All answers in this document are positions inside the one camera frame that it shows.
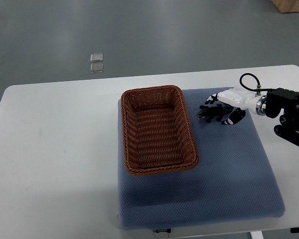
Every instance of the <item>white table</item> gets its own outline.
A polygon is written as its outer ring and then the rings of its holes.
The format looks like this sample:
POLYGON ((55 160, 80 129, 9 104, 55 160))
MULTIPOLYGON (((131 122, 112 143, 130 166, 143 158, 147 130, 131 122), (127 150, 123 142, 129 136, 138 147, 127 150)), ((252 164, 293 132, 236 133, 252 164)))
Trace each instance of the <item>white table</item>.
MULTIPOLYGON (((297 66, 7 88, 0 103, 0 238, 155 238, 151 230, 122 231, 118 226, 121 94, 167 84, 181 89, 235 87, 246 72, 256 74, 264 88, 299 91, 297 66)), ((170 237, 299 227, 299 147, 274 134, 278 118, 252 118, 284 199, 284 216, 175 228, 170 237)))

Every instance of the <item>black cable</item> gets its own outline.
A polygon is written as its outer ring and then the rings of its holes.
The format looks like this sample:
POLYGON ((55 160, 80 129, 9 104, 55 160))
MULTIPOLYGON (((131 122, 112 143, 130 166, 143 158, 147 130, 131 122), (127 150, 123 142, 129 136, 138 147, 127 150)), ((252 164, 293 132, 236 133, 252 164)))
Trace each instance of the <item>black cable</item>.
POLYGON ((251 74, 251 73, 245 73, 245 74, 243 74, 241 77, 240 77, 240 79, 239 79, 239 83, 240 83, 240 85, 242 86, 242 87, 244 87, 246 90, 248 90, 248 91, 253 91, 253 92, 260 92, 260 91, 274 91, 275 89, 250 89, 250 88, 248 88, 247 86, 245 86, 244 84, 243 84, 243 78, 244 78, 244 76, 252 76, 252 77, 254 77, 254 79, 257 81, 257 87, 260 87, 260 81, 258 80, 258 78, 257 78, 257 76, 255 76, 255 75, 253 75, 253 74, 251 74))

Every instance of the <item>toy crocodile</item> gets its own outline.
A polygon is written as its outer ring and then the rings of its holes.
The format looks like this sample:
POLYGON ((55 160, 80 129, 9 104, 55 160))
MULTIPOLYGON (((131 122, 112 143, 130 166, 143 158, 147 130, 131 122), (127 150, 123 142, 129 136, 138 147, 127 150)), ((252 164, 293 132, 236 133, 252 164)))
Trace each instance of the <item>toy crocodile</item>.
POLYGON ((211 123, 211 120, 215 117, 218 122, 221 122, 224 115, 230 114, 234 107, 228 105, 228 107, 223 107, 222 104, 217 104, 217 106, 208 107, 201 105, 200 112, 198 114, 198 119, 201 120, 204 117, 209 117, 206 119, 206 122, 211 123))

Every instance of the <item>gray floor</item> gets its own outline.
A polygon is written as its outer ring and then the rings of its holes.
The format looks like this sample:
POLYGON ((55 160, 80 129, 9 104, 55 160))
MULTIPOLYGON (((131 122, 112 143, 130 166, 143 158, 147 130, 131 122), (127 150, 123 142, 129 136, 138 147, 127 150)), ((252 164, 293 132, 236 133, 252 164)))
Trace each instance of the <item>gray floor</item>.
POLYGON ((18 84, 288 64, 299 66, 299 13, 270 0, 0 0, 0 99, 18 84), (104 72, 91 74, 97 52, 104 72))

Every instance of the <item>robot finger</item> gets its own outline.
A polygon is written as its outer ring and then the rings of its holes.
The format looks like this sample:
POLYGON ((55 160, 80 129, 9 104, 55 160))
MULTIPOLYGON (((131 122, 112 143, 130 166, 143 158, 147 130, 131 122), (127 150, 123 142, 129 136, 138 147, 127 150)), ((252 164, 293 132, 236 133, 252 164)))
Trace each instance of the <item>robot finger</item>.
POLYGON ((246 111, 240 108, 235 109, 228 117, 228 119, 223 120, 221 123, 226 125, 234 125, 241 121, 246 116, 246 111))
POLYGON ((213 94, 210 97, 208 97, 208 99, 205 102, 205 105, 207 105, 207 104, 211 104, 212 105, 215 101, 218 101, 217 95, 218 95, 218 93, 213 94))

